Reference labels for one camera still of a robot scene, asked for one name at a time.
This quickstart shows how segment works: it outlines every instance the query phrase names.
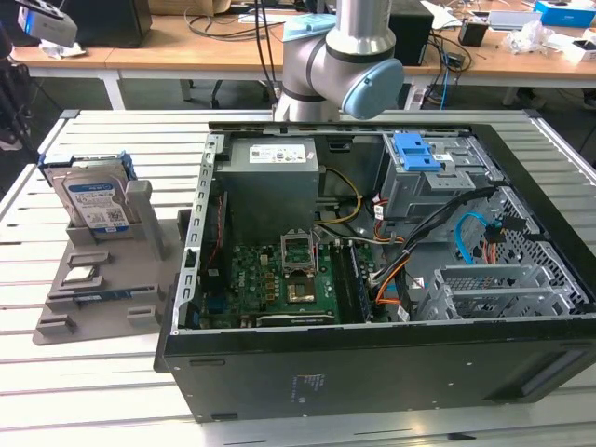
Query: blue box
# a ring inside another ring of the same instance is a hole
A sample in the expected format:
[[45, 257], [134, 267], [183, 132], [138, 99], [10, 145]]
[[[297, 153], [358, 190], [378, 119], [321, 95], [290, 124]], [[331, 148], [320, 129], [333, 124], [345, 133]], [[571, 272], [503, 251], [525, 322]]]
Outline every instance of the blue box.
[[593, 7], [566, 2], [537, 2], [534, 11], [542, 12], [543, 25], [575, 26], [577, 28], [588, 28], [596, 15], [596, 9]]

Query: floor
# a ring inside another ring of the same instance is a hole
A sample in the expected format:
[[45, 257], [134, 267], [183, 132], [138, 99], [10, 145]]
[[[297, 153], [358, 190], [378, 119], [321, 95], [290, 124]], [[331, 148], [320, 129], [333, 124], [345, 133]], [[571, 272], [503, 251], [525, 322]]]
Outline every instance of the floor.
[[[54, 100], [49, 100], [43, 91], [33, 87], [34, 98], [32, 138], [38, 145], [51, 129], [61, 109], [110, 109], [110, 104], [99, 80], [55, 79], [43, 80], [44, 91]], [[193, 100], [182, 101], [180, 83], [169, 80], [127, 80], [122, 86], [125, 102], [129, 109], [208, 109], [210, 92], [214, 82], [196, 81], [191, 90]], [[580, 90], [537, 89], [536, 92], [548, 99], [542, 116], [576, 150], [591, 163], [596, 159], [596, 135], [589, 141], [585, 138], [596, 125], [596, 112], [583, 108]], [[222, 109], [265, 109], [262, 88], [254, 82], [227, 81], [218, 94]], [[447, 109], [504, 109], [501, 100], [503, 88], [455, 87], [448, 90]], [[0, 194], [14, 182], [30, 158], [22, 151], [0, 153]]]

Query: metal slotted table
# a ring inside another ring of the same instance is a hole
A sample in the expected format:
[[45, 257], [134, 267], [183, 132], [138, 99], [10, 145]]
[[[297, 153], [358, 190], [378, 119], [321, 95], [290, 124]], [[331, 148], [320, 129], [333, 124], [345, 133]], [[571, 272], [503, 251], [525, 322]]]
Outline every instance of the metal slotted table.
[[[39, 148], [128, 151], [151, 180], [159, 218], [193, 200], [209, 121], [264, 112], [81, 112]], [[489, 123], [596, 252], [596, 173], [541, 118], [524, 112], [393, 112], [396, 123]], [[596, 439], [596, 367], [536, 404], [199, 425], [168, 374], [153, 372], [157, 334], [36, 346], [32, 332], [66, 244], [67, 214], [33, 165], [0, 204], [0, 445], [588, 445]]]

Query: white table leg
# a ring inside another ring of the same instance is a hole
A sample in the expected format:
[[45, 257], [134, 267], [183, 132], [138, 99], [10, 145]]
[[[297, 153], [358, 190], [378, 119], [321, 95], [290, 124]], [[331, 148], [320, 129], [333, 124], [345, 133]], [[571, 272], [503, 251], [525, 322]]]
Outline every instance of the white table leg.
[[183, 91], [183, 100], [185, 101], [191, 101], [193, 99], [193, 97], [190, 96], [190, 83], [191, 81], [189, 81], [188, 79], [180, 80], [180, 88]]
[[428, 82], [425, 79], [413, 79], [403, 110], [420, 110], [427, 87]]
[[519, 87], [507, 87], [505, 97], [503, 98], [503, 105], [509, 107], [515, 102], [515, 97], [518, 94]]
[[118, 71], [106, 71], [99, 74], [99, 78], [103, 81], [105, 85], [105, 91], [108, 93], [108, 98], [110, 99], [110, 103], [112, 104], [112, 109], [114, 110], [126, 110], [126, 106], [124, 105], [124, 99], [122, 98], [122, 92], [120, 91], [120, 85], [118, 81], [120, 80], [120, 75]]

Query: hard drive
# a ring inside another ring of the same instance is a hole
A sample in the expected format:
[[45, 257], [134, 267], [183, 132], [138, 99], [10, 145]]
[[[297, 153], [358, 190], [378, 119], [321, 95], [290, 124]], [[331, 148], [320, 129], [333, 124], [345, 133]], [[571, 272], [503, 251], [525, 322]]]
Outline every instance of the hard drive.
[[38, 167], [61, 199], [72, 226], [86, 226], [101, 237], [126, 231], [139, 221], [125, 196], [129, 180], [136, 180], [129, 155], [52, 155], [42, 157]]

